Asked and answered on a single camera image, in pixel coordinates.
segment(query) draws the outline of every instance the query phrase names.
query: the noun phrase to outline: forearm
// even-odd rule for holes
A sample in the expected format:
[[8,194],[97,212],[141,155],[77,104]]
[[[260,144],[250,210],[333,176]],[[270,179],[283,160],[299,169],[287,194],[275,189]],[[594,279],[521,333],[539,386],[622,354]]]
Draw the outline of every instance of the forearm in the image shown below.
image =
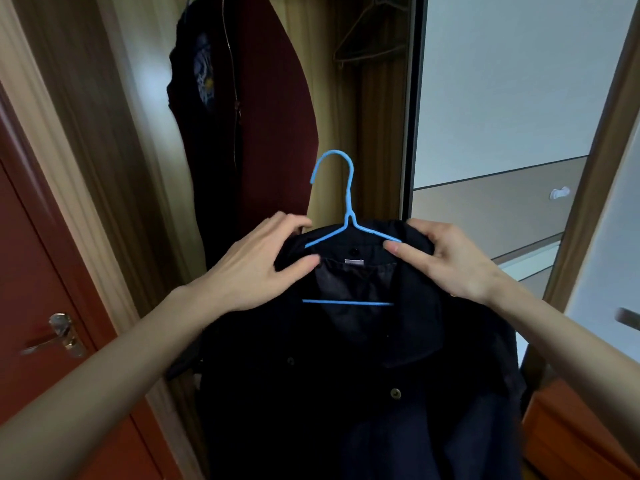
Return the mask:
[[0,428],[0,476],[66,479],[126,416],[204,326],[187,289],[174,290],[131,330]]
[[489,305],[539,350],[640,464],[640,364],[519,283],[500,283]]

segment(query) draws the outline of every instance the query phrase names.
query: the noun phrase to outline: door handle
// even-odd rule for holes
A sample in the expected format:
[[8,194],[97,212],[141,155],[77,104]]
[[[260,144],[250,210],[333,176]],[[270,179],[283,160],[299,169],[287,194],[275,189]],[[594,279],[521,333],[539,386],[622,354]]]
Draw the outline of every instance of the door handle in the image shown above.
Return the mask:
[[40,339],[33,340],[25,344],[25,348],[20,352],[22,355],[28,355],[54,344],[62,345],[71,357],[84,357],[86,349],[83,343],[76,335],[71,317],[66,313],[54,313],[49,318],[49,325],[52,333]]

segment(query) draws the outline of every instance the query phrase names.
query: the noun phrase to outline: fingernail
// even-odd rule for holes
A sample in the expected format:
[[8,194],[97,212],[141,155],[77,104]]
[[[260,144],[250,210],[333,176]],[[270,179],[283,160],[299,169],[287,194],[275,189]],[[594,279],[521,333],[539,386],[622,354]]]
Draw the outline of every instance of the fingernail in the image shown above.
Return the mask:
[[385,241],[382,243],[384,248],[388,250],[391,254],[396,254],[398,251],[398,243],[394,241]]

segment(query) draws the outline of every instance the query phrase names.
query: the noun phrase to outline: person's left hand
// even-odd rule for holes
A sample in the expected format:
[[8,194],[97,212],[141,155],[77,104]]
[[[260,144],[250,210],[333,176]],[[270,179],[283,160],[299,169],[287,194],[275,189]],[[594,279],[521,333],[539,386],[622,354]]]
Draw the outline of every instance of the person's left hand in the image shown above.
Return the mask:
[[237,241],[206,274],[187,285],[198,306],[215,307],[208,321],[228,312],[249,310],[275,298],[306,276],[320,262],[309,255],[276,272],[273,263],[284,241],[300,227],[310,227],[306,216],[277,212]]

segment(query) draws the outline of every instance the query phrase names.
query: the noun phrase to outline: hoodie zipper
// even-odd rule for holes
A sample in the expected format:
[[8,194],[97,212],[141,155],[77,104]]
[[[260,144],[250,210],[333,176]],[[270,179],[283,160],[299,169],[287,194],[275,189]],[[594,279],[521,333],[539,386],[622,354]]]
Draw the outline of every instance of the hoodie zipper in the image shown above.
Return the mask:
[[233,144],[233,156],[234,156],[234,167],[236,168],[236,172],[238,170],[238,165],[236,163],[236,131],[238,126],[238,117],[241,117],[240,113],[240,101],[238,101],[238,92],[236,88],[236,68],[234,64],[234,54],[231,51],[231,43],[229,42],[229,35],[227,33],[227,23],[225,21],[225,0],[222,0],[222,29],[225,32],[225,40],[227,42],[227,48],[229,49],[229,58],[231,59],[231,76],[234,80],[234,144]]

